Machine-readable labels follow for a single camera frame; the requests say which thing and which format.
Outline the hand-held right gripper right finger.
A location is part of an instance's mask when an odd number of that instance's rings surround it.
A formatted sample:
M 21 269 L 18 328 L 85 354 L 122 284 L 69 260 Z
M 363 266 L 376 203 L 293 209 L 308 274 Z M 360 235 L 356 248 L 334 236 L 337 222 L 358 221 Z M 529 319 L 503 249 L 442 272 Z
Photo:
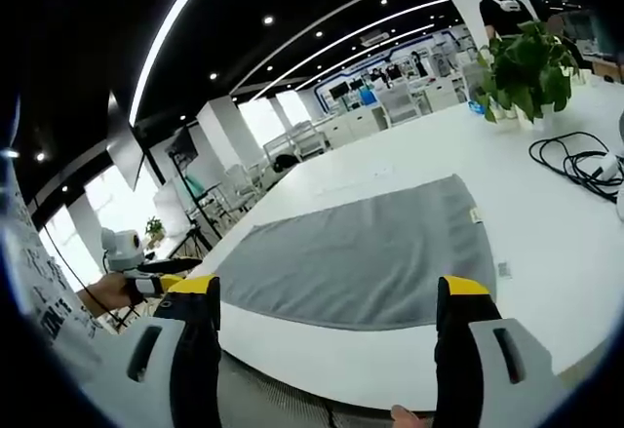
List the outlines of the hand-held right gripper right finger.
M 480 283 L 439 279 L 436 332 L 436 427 L 538 427 L 566 400 L 550 352 Z

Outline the person's right hand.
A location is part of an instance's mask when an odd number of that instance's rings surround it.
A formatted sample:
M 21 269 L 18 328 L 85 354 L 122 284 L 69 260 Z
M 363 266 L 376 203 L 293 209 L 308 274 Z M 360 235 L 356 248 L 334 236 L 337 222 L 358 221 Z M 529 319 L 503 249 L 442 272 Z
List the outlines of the person's right hand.
M 400 405 L 394 405 L 390 409 L 393 428 L 429 428 L 432 425 L 432 418 L 422 418 L 414 412 Z

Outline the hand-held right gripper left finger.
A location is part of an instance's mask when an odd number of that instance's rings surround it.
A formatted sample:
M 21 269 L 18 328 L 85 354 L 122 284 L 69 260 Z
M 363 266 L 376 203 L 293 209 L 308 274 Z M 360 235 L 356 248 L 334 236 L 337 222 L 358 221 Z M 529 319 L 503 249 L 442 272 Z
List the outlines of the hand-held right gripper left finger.
M 218 427 L 219 279 L 184 278 L 156 297 L 83 391 L 116 427 Z

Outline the person's left hand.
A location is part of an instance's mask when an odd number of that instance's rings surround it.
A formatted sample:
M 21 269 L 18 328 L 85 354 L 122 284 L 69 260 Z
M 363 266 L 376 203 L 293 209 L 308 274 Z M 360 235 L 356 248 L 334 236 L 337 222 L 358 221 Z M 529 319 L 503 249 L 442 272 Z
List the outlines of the person's left hand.
M 133 304 L 127 290 L 126 277 L 119 272 L 103 275 L 96 283 L 78 291 L 76 295 L 94 317 Z

